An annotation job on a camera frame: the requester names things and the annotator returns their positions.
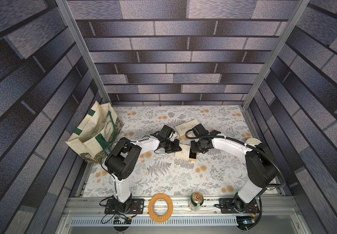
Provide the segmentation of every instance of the red wire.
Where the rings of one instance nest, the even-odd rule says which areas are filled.
[[[133,206],[134,208],[136,208],[136,206],[134,206],[134,205],[131,205],[131,206]],[[138,209],[136,208],[136,215],[138,214]]]

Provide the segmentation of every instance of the white box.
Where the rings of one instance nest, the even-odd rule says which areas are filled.
[[[199,122],[197,121],[197,119],[194,119],[192,121],[187,122],[187,125],[188,125],[189,129],[194,128],[198,124],[199,124]]]
[[[189,130],[187,123],[180,124],[175,127],[175,132],[179,136],[180,139],[183,139],[185,137],[185,133]]]
[[[179,144],[179,146],[181,147],[182,151],[176,152],[175,158],[186,160],[186,161],[193,161],[193,162],[196,161],[196,154],[192,153],[193,156],[192,158],[190,158],[190,150],[191,150],[190,145]]]

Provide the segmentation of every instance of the canvas bag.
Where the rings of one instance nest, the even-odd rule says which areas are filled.
[[[121,129],[117,118],[110,103],[96,101],[66,144],[87,162],[100,164],[111,153],[107,147],[115,140],[117,125]]]

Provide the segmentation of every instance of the can lid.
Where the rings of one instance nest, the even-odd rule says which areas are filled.
[[[204,196],[199,192],[192,193],[192,200],[194,203],[200,204],[204,201]]]

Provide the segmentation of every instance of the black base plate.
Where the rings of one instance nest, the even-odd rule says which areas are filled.
[[[221,198],[221,199],[219,199],[219,204],[225,205],[226,203],[229,203],[230,206],[232,206],[233,200],[234,200],[233,198]],[[238,213],[241,213],[241,212],[238,212],[235,208],[232,208],[232,209],[221,208],[221,212],[222,212],[222,214],[238,214]],[[253,214],[253,213],[259,213],[258,206],[252,206],[252,207],[249,208],[249,214]]]
[[[138,209],[138,214],[142,214],[144,211],[144,199],[131,199],[131,206],[126,214],[136,214],[136,209],[132,206],[136,206]],[[108,199],[105,207],[105,214],[120,214],[120,212],[117,211],[117,206],[114,203],[114,198]]]

